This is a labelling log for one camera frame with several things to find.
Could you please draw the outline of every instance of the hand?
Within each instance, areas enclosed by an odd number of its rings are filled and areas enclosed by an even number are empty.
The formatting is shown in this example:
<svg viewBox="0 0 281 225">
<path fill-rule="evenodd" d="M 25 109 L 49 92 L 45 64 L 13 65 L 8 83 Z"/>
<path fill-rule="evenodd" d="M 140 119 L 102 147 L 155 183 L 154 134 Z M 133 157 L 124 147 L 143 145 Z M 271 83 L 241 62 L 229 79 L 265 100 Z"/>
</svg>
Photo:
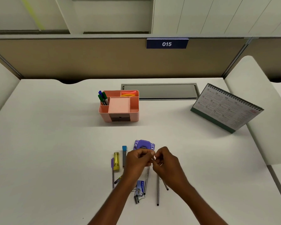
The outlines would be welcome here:
<svg viewBox="0 0 281 225">
<path fill-rule="evenodd" d="M 153 170 L 177 194 L 181 188 L 190 185 L 178 158 L 167 147 L 158 149 L 153 161 Z"/>
<path fill-rule="evenodd" d="M 151 166 L 154 155 L 155 151 L 144 148 L 132 150 L 126 155 L 123 179 L 131 185 L 131 190 L 136 186 L 145 166 Z"/>
</svg>

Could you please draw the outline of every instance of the blue sign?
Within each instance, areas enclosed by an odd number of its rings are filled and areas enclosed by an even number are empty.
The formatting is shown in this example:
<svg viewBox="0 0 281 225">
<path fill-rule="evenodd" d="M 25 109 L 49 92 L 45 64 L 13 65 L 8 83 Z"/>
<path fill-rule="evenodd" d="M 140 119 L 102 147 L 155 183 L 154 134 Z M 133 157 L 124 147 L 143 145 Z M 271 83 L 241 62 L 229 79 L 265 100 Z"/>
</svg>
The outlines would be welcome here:
<svg viewBox="0 0 281 225">
<path fill-rule="evenodd" d="M 186 49 L 188 38 L 147 38 L 147 49 Z"/>
</svg>

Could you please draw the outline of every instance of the green marker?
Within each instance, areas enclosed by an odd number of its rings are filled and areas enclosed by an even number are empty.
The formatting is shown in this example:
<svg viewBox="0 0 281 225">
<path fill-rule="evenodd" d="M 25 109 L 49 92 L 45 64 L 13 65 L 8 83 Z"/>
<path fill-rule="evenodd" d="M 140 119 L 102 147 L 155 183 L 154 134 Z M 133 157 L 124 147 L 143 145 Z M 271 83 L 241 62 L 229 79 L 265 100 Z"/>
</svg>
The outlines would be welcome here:
<svg viewBox="0 0 281 225">
<path fill-rule="evenodd" d="M 109 102 L 108 102 L 108 99 L 107 99 L 107 96 L 106 96 L 105 92 L 102 92 L 102 96 L 104 98 L 104 101 L 105 101 L 106 105 L 109 105 Z"/>
<path fill-rule="evenodd" d="M 98 97 L 99 97 L 100 101 L 103 103 L 103 105 L 106 105 L 106 103 L 105 103 L 104 99 L 102 98 L 102 96 L 98 95 Z"/>
</svg>

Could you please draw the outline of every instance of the calendar page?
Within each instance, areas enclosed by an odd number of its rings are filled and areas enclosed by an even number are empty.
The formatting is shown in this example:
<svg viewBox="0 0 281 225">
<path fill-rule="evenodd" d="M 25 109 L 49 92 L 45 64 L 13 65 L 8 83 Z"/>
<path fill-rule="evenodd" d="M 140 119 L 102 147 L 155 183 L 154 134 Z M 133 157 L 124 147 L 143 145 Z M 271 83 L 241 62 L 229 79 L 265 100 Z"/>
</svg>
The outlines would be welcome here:
<svg viewBox="0 0 281 225">
<path fill-rule="evenodd" d="M 191 111 L 194 109 L 233 130 L 238 130 L 263 111 L 261 107 L 211 84 L 206 85 Z"/>
</svg>

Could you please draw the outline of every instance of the desk organizer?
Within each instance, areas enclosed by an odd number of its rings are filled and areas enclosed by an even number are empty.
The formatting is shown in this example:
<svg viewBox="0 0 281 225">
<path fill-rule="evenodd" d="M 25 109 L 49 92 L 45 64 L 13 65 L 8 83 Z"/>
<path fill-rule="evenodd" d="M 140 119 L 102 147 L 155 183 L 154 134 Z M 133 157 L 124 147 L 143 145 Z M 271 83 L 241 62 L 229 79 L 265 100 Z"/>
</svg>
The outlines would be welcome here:
<svg viewBox="0 0 281 225">
<path fill-rule="evenodd" d="M 109 105 L 100 103 L 99 113 L 105 122 L 138 121 L 139 120 L 139 91 L 115 90 L 104 91 Z"/>
</svg>

